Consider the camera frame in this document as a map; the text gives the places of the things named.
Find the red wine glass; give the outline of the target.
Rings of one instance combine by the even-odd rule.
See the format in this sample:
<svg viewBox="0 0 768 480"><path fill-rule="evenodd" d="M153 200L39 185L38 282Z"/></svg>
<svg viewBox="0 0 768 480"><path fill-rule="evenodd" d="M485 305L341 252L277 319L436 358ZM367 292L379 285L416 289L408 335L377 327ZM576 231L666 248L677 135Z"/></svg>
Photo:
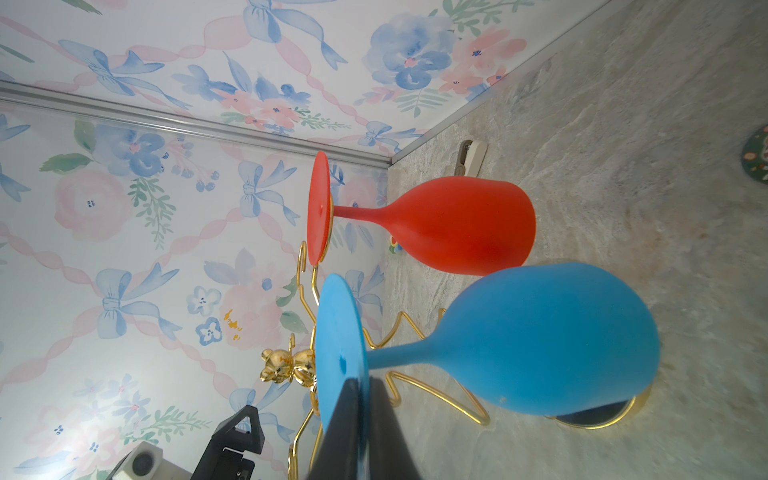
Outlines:
<svg viewBox="0 0 768 480"><path fill-rule="evenodd" d="M481 178L434 179L382 208L336 206L329 160L320 151L313 165L308 202L306 243L311 265L324 259L337 218L377 224L422 264L472 276L523 265L537 229L533 204L520 187Z"/></svg>

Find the blue back wine glass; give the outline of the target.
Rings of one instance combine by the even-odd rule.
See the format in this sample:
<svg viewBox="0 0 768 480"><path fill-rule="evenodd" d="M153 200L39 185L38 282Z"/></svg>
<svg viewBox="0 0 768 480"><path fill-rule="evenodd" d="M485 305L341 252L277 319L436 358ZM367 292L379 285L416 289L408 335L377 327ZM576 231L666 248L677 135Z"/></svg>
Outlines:
<svg viewBox="0 0 768 480"><path fill-rule="evenodd" d="M355 298L336 274L324 282L316 326L320 418L329 423L343 384L410 364L445 370L479 398L517 413L558 417L625 402L654 381L656 323L613 274L583 263L527 266L466 288L425 339L369 350Z"/></svg>

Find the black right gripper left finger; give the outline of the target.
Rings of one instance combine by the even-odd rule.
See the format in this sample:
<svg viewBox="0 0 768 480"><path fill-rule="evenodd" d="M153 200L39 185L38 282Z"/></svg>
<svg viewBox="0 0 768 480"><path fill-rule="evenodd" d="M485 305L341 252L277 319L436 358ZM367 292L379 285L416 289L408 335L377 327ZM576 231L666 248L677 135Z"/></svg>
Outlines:
<svg viewBox="0 0 768 480"><path fill-rule="evenodd" d="M347 379L308 480L355 480L360 458L359 382Z"/></svg>

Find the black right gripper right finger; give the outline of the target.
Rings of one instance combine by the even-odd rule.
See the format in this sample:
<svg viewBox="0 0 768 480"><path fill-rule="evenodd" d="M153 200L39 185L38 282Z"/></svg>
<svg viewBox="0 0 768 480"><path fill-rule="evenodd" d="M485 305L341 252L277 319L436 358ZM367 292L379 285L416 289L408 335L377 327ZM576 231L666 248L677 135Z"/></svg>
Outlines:
<svg viewBox="0 0 768 480"><path fill-rule="evenodd" d="M369 473L373 480L420 480L384 382L370 380Z"/></svg>

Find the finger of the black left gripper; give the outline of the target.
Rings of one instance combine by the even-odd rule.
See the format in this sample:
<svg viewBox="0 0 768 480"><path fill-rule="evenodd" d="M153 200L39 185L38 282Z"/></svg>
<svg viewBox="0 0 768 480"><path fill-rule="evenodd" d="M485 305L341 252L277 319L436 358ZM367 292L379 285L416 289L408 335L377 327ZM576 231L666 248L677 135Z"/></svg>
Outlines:
<svg viewBox="0 0 768 480"><path fill-rule="evenodd" d="M221 422L211 435L192 480L249 480L255 463L245 454L260 455L265 434L255 406L246 405Z"/></svg>

